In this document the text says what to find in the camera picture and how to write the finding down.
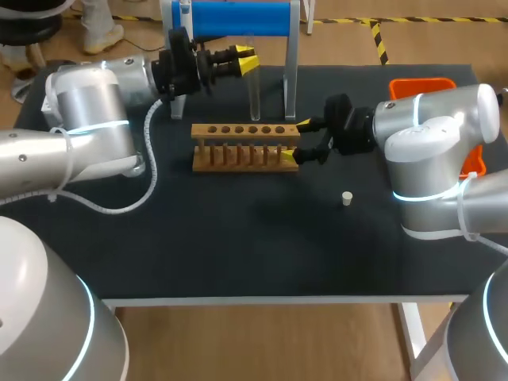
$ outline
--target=white shoe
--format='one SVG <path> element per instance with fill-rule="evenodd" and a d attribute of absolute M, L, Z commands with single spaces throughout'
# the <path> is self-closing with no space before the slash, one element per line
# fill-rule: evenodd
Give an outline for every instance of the white shoe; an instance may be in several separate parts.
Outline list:
<path fill-rule="evenodd" d="M 124 27 L 115 25 L 108 33 L 100 37 L 92 37 L 89 33 L 85 36 L 84 51 L 86 54 L 99 54 L 107 48 L 113 47 L 124 38 Z"/>

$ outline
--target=black tabletop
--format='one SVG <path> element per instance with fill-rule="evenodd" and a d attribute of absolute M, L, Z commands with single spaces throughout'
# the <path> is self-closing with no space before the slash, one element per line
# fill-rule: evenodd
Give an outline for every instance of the black tabletop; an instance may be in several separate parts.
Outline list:
<path fill-rule="evenodd" d="M 356 106 L 389 98 L 401 77 L 444 76 L 475 83 L 470 67 L 301 67 L 297 120 L 321 115 L 325 99 L 345 92 Z M 282 121 L 282 70 L 261 73 L 262 121 Z M 42 81 L 23 107 L 18 128 L 44 125 Z M 214 97 L 187 98 L 185 118 L 154 117 L 152 141 L 160 181 L 138 210 L 102 215 L 59 198 L 0 209 L 32 229 L 100 298 L 182 298 L 311 295 L 445 295 L 471 293 L 503 256 L 457 237 L 417 241 L 401 229 L 397 203 L 379 152 L 306 164 L 296 174 L 195 174 L 192 122 L 248 122 L 239 80 L 221 81 Z M 131 116 L 140 133 L 140 118 Z M 301 145 L 319 141 L 307 134 Z M 504 169 L 503 137 L 484 149 L 488 171 Z M 148 176 L 118 176 L 68 188 L 102 206 L 136 201 Z M 351 191 L 351 206 L 341 193 Z M 495 237 L 508 244 L 508 237 Z"/>

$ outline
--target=wooden peg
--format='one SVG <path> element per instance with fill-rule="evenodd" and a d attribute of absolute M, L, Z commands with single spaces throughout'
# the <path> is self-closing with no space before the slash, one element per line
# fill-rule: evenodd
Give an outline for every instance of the wooden peg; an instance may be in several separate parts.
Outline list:
<path fill-rule="evenodd" d="M 268 165 L 268 146 L 263 145 L 263 165 Z"/>
<path fill-rule="evenodd" d="M 241 144 L 237 144 L 237 165 L 241 165 L 241 155 L 242 155 L 242 148 Z"/>
<path fill-rule="evenodd" d="M 215 144 L 210 144 L 210 165 L 215 165 Z"/>
<path fill-rule="evenodd" d="M 280 164 L 280 153 L 283 150 L 282 144 L 277 144 L 277 164 Z"/>
<path fill-rule="evenodd" d="M 249 164 L 254 165 L 254 144 L 248 145 Z"/>
<path fill-rule="evenodd" d="M 198 145 L 199 145 L 199 155 L 201 157 L 205 157 L 205 140 L 198 139 Z"/>
<path fill-rule="evenodd" d="M 224 165 L 228 164 L 228 144 L 222 144 L 222 162 Z"/>

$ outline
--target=wooden test tube rack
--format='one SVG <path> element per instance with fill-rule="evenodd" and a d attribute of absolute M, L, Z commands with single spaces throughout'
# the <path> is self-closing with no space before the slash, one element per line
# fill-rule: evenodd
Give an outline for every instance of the wooden test tube rack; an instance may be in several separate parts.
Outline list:
<path fill-rule="evenodd" d="M 296 125 L 195 124 L 192 125 L 191 136 L 198 141 L 198 146 L 194 148 L 193 171 L 298 170 L 294 160 L 281 153 L 295 148 L 300 140 Z"/>

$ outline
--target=yellow black tape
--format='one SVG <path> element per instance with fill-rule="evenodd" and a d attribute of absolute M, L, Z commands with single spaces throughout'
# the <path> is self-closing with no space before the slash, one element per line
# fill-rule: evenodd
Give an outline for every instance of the yellow black tape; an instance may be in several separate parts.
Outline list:
<path fill-rule="evenodd" d="M 78 13 L 67 13 L 64 14 L 65 18 L 70 18 L 73 20 L 81 20 L 82 14 Z M 123 21 L 145 21 L 145 22 L 162 22 L 162 19 L 159 18 L 151 18 L 151 17 L 138 17 L 138 16 L 113 16 L 114 20 L 123 20 Z"/>
<path fill-rule="evenodd" d="M 82 15 L 68 13 L 66 18 L 80 20 Z M 114 20 L 123 21 L 146 21 L 162 22 L 160 18 L 142 17 L 142 16 L 113 16 Z M 508 22 L 508 17 L 347 17 L 347 18 L 319 18 L 314 20 L 314 24 L 352 24 L 354 22 L 368 24 L 369 22 Z"/>
<path fill-rule="evenodd" d="M 508 17 L 347 17 L 347 18 L 319 18 L 314 24 L 351 24 L 354 22 L 368 24 L 369 22 L 508 22 Z"/>
<path fill-rule="evenodd" d="M 372 36 L 374 37 L 375 46 L 378 49 L 378 57 L 382 65 L 389 65 L 387 49 L 384 47 L 383 39 L 381 38 L 381 31 L 379 29 L 379 23 L 371 21 L 369 23 L 371 27 Z"/>

